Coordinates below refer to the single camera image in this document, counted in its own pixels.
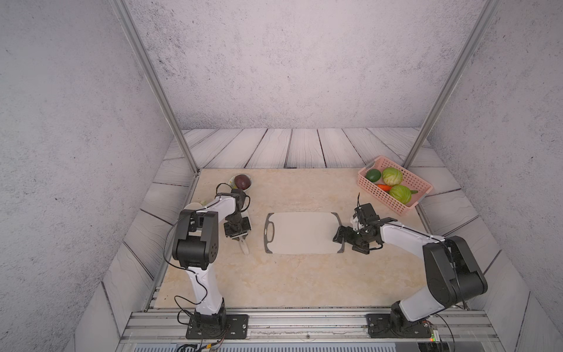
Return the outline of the white grey-rimmed cutting board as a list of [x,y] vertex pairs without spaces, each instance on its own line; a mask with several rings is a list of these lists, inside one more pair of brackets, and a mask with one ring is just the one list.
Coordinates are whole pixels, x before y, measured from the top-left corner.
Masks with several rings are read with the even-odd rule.
[[333,241],[341,225],[336,213],[269,213],[264,225],[265,252],[272,255],[343,253],[345,246]]

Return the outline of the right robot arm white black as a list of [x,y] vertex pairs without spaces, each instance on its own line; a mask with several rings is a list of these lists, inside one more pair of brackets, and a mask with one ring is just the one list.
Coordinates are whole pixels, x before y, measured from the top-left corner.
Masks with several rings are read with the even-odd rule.
[[423,259],[426,286],[391,306],[389,328],[406,332],[427,317],[487,292],[488,283],[466,240],[420,232],[385,218],[357,227],[339,227],[336,243],[349,243],[368,255],[385,244],[400,247]]

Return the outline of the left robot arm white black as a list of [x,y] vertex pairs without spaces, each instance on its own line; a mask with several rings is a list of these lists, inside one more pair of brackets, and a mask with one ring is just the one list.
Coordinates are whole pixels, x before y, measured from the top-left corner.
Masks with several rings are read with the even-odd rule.
[[213,263],[218,257],[219,229],[240,242],[247,253],[246,236],[252,226],[247,215],[250,198],[241,190],[218,193],[207,205],[192,203],[179,215],[172,239],[172,258],[187,272],[193,285],[195,311],[191,323],[198,328],[223,331],[227,325],[224,298],[219,292]]

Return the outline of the small floral bowl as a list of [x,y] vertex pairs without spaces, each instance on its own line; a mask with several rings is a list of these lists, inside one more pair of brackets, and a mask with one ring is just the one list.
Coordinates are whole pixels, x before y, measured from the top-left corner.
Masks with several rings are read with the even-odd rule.
[[230,179],[230,181],[228,182],[228,184],[229,184],[229,186],[230,186],[230,188],[231,188],[232,190],[236,190],[236,187],[235,187],[235,185],[234,185],[234,183],[233,183],[233,179],[234,179],[235,176],[233,176],[233,177]]

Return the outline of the dark purple fruit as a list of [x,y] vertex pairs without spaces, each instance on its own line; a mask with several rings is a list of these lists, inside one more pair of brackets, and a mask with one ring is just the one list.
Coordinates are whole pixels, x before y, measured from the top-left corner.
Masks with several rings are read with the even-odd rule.
[[233,179],[236,189],[246,190],[252,186],[251,178],[246,174],[236,175]]

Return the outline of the light green mug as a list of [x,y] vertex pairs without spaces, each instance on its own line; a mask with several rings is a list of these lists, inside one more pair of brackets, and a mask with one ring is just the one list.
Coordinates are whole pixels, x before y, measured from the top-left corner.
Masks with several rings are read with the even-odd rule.
[[202,211],[204,209],[205,209],[205,206],[202,205],[199,202],[192,202],[192,203],[187,204],[184,207],[184,210],[187,210],[187,211]]

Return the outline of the orange carrot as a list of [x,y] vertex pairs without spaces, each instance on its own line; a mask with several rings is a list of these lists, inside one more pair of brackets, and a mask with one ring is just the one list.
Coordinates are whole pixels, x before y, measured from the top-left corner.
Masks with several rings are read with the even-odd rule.
[[376,186],[377,186],[379,189],[383,190],[384,192],[390,192],[391,189],[392,189],[392,186],[385,185],[385,184],[376,184]]

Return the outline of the green cabbage front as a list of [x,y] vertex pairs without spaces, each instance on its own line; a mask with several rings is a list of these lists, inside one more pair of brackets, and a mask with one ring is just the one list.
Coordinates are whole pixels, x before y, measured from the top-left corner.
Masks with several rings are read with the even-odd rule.
[[412,199],[412,191],[407,186],[396,185],[389,190],[389,195],[403,205],[407,205]]

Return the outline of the green cabbage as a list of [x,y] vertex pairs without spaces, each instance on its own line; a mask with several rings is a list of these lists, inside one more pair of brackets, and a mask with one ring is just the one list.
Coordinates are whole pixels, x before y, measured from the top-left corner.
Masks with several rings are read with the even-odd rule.
[[403,173],[394,167],[386,168],[381,174],[385,185],[396,186],[403,182]]
[[407,205],[412,199],[412,191],[407,186],[396,185],[389,190],[389,195],[403,205]]

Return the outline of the dark green avocado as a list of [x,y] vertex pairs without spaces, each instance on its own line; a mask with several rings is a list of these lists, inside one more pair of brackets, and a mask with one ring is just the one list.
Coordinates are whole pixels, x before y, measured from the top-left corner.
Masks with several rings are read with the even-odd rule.
[[377,169],[368,170],[365,178],[368,179],[371,183],[377,183],[382,177],[382,174]]

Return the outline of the green cabbage back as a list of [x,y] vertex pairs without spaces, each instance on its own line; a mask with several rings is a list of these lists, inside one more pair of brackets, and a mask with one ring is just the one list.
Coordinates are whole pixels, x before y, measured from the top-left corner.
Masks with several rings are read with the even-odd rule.
[[386,168],[381,174],[385,185],[396,186],[403,182],[403,173],[394,167]]

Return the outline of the pink plastic basket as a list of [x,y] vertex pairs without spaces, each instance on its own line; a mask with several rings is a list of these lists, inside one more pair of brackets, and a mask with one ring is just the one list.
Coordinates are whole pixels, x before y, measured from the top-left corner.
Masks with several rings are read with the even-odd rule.
[[433,186],[385,156],[377,157],[361,169],[358,185],[398,215],[413,210],[430,194]]

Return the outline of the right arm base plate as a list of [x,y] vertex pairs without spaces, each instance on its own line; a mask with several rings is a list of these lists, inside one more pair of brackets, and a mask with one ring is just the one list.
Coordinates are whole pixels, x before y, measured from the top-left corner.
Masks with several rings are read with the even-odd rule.
[[433,330],[427,321],[410,322],[395,314],[368,314],[367,333],[378,339],[430,339]]

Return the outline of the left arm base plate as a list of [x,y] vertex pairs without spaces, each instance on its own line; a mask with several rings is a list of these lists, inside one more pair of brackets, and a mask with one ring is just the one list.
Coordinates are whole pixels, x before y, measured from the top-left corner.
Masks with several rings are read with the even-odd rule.
[[245,340],[249,328],[248,315],[195,313],[188,323],[187,340]]

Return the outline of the aluminium rail frame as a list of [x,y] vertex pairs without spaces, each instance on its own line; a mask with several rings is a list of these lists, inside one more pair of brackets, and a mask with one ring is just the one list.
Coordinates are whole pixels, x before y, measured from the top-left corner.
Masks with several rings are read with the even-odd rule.
[[[388,307],[330,308],[234,308],[230,315],[245,315],[248,343],[371,343],[377,329],[369,315],[388,315]],[[462,351],[476,343],[484,351],[504,348],[489,318],[482,311],[447,309],[428,318],[438,341]],[[120,339],[119,351],[133,351],[142,344],[188,343],[188,327],[180,324],[177,311],[151,309],[131,315]]]

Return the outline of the right metal corner post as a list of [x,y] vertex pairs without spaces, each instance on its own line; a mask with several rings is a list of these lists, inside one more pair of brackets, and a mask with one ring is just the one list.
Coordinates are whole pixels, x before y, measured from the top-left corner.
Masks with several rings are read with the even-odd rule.
[[499,0],[485,1],[475,25],[470,31],[466,42],[463,44],[463,47],[461,48],[460,53],[458,54],[457,59],[455,60],[455,63],[444,82],[443,87],[441,88],[434,104],[419,129],[419,133],[403,163],[404,168],[408,169],[413,165],[419,151],[422,149],[422,145],[424,144],[426,138],[430,135],[430,132],[437,123],[444,107],[447,105],[450,96],[453,94],[457,83],[460,81],[463,71],[466,69],[466,66],[469,64],[472,56],[478,49],[485,32],[490,26],[498,10],[499,4]]

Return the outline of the metal corner post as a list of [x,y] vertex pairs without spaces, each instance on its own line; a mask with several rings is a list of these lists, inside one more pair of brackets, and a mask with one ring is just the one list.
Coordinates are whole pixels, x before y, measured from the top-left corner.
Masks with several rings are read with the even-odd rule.
[[426,138],[430,135],[430,132],[437,123],[444,107],[447,105],[450,96],[453,94],[457,83],[460,81],[463,71],[466,69],[466,66],[469,64],[472,56],[478,49],[485,32],[490,26],[498,10],[499,4],[499,0],[485,1],[475,25],[470,31],[466,42],[463,44],[463,47],[461,48],[460,53],[458,54],[457,59],[455,60],[455,63],[444,82],[443,87],[441,88],[434,104],[419,129],[419,133],[403,163],[404,168],[408,169],[413,165],[419,151],[422,149],[422,145],[424,144]]
[[192,172],[196,175],[200,173],[200,168],[197,166],[196,161],[189,149],[186,138],[180,129],[179,123],[175,117],[172,106],[167,98],[164,88],[158,78],[154,66],[151,63],[147,50],[142,42],[142,38],[136,28],[133,18],[130,14],[126,1],[123,0],[111,0],[110,1],[116,16],[120,22],[123,32],[133,50],[133,53],[140,64],[145,78],[155,95],[158,105],[167,121],[171,132],[174,136],[175,141],[178,143],[180,151],[182,152],[184,158],[187,160],[188,165]]

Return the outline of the left metal corner post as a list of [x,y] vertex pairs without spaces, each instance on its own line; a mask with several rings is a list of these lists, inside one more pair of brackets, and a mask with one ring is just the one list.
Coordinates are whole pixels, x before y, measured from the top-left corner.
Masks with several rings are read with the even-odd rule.
[[133,18],[130,14],[126,1],[123,0],[111,0],[110,1],[116,16],[120,22],[123,32],[133,50],[133,53],[140,64],[145,78],[155,95],[158,105],[167,121],[171,132],[174,136],[175,141],[178,143],[180,151],[182,152],[184,158],[187,160],[188,165],[192,172],[196,175],[200,173],[200,168],[197,166],[196,161],[189,149],[186,138],[180,129],[179,123],[175,117],[172,106],[167,98],[164,88],[158,78],[154,66],[151,63],[147,50],[142,42],[142,38],[136,28]]

